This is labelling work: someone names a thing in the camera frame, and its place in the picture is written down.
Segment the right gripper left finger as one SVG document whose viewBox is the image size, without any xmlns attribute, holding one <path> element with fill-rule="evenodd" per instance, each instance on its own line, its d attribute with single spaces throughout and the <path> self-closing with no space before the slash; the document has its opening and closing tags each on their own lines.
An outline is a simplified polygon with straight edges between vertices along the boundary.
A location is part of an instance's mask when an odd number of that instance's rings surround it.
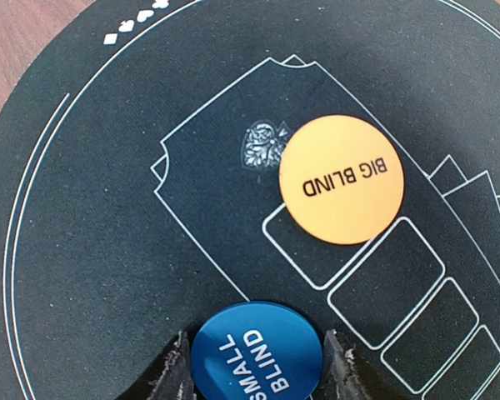
<svg viewBox="0 0 500 400">
<path fill-rule="evenodd" d="M 195 399 L 188 335 L 180 331 L 140 377 L 122 394 L 123 399 Z"/>
</svg>

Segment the blue small blind button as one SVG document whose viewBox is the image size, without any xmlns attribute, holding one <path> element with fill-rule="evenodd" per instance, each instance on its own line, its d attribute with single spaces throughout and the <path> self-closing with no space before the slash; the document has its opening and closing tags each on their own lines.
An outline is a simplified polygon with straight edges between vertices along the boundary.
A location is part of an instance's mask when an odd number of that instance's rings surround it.
<svg viewBox="0 0 500 400">
<path fill-rule="evenodd" d="M 198 391 L 211 400 L 308 399 L 323 373 L 313 325 L 273 302 L 241 302 L 210 317 L 190 360 Z"/>
</svg>

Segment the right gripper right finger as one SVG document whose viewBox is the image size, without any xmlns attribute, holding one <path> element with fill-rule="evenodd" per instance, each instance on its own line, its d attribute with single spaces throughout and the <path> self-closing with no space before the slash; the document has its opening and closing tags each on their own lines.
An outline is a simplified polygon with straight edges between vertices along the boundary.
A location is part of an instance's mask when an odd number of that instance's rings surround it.
<svg viewBox="0 0 500 400">
<path fill-rule="evenodd" d="M 378 376 L 342 332 L 326 331 L 323 355 L 323 399 L 404 399 Z"/>
</svg>

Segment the orange big blind button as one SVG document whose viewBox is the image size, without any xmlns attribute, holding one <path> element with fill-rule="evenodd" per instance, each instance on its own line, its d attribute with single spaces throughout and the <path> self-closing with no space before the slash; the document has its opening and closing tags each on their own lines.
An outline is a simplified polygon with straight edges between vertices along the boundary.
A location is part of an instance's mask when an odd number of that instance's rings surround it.
<svg viewBox="0 0 500 400">
<path fill-rule="evenodd" d="M 318 117 L 288 141 L 279 168 L 282 200 L 295 222 L 327 243 L 353 245 L 391 225 L 403 203 L 398 152 L 369 122 Z"/>
</svg>

